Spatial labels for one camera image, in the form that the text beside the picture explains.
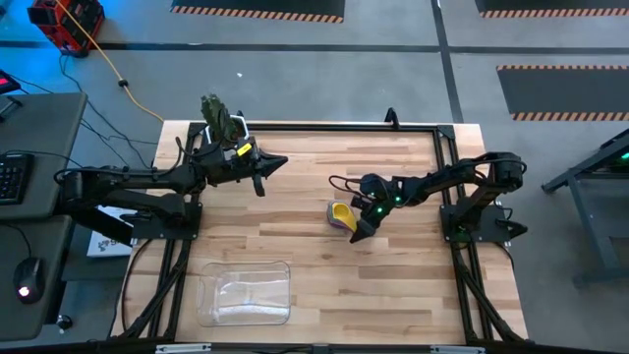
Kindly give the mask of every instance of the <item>transparent plastic bin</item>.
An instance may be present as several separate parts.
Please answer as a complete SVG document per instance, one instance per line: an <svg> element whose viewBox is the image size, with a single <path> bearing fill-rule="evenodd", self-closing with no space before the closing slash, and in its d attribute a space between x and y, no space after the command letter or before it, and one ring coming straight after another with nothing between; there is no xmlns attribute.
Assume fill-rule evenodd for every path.
<svg viewBox="0 0 629 354"><path fill-rule="evenodd" d="M284 262L204 266L197 293L199 324L285 324L291 312L290 278Z"/></svg>

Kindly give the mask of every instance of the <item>white paper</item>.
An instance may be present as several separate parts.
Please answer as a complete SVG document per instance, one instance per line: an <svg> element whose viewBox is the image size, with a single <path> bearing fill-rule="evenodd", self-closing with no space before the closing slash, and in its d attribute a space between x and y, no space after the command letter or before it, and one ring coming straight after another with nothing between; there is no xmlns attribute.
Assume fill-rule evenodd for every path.
<svg viewBox="0 0 629 354"><path fill-rule="evenodd" d="M136 213L135 210L114 206L99 206L98 209L106 213L107 215L113 216L121 221L122 219L120 218L120 215ZM126 224L133 227L133 225L129 222L126 222ZM88 257L117 257L128 256L130 254L131 247L109 239L99 232L91 232L91 239L89 240L89 247L87 248Z"/></svg>

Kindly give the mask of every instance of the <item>yellow object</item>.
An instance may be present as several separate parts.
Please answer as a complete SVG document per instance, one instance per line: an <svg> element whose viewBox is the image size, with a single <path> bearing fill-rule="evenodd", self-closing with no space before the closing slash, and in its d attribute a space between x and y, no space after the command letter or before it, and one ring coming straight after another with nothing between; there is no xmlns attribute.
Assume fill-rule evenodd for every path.
<svg viewBox="0 0 629 354"><path fill-rule="evenodd" d="M66 13L66 15L68 15L68 17L70 18L70 20L72 20L72 22L75 23L75 25L77 25L77 27L79 28L79 30L81 30L81 32L83 34L85 34L87 36L87 39L89 39L89 41L91 42L91 44L94 45L94 47L96 47L96 49L98 49L98 51L100 52L100 54L102 54L103 58L105 58L105 60L107 61L107 63L109 63L109 66L111 67L111 69L114 71L114 73L116 74L116 76L118 77L118 80L124 80L123 77L120 75L120 73L118 72L118 70L116 69L116 67L114 66L114 64L111 62L111 60L109 60L109 57L107 56L107 54L105 54L104 51L102 51L102 49L100 49L100 46L98 45L98 43L96 43L96 41L94 40L94 38L91 37L91 35L89 35L89 33L87 33L87 31L81 26L81 24L79 24L79 22L75 19L75 17L70 13L70 11L68 11L68 9L66 9L65 6L63 6L63 4L61 3L61 1L59 0L55 0L57 2L57 5L59 5L59 7L61 8L61 10L63 10L63 12ZM124 86L123 89L125 89L125 92L127 93L127 96L131 99L131 102L134 103L134 105L136 105L137 107L139 107L141 110L143 110L144 112L150 114L151 116L157 118L160 122L164 122L164 118L162 118L159 114L151 111L150 109L144 107L143 105L139 104L136 101L136 98L131 94L131 91L129 90L129 87Z"/></svg>
<svg viewBox="0 0 629 354"><path fill-rule="evenodd" d="M353 232L356 232L356 217L352 210L344 203L332 204L332 218L336 222L341 222L345 226L349 227Z"/></svg>
<svg viewBox="0 0 629 354"><path fill-rule="evenodd" d="M252 145L249 143L246 143L243 147L239 148L236 152L238 153L239 156L242 156L245 153L247 153L247 151L249 151L250 149L252 149Z"/></svg>

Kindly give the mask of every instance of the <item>red equipment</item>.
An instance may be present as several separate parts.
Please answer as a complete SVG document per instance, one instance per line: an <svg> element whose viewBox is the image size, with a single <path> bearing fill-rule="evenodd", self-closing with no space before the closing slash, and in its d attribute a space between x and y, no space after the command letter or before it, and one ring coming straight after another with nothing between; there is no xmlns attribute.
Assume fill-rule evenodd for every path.
<svg viewBox="0 0 629 354"><path fill-rule="evenodd" d="M59 0L92 38L95 38L105 19L98 0ZM68 18L55 0L35 0L28 8L30 22L37 25L46 37L64 54L83 58L93 44L79 27Z"/></svg>

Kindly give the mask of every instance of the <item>keyboard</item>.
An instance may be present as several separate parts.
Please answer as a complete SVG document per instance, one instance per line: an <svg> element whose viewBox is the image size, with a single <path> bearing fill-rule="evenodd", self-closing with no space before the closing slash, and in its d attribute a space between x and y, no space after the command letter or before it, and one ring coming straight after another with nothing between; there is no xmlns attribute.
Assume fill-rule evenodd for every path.
<svg viewBox="0 0 629 354"><path fill-rule="evenodd" d="M33 160L30 153L0 155L0 206L22 203Z"/></svg>

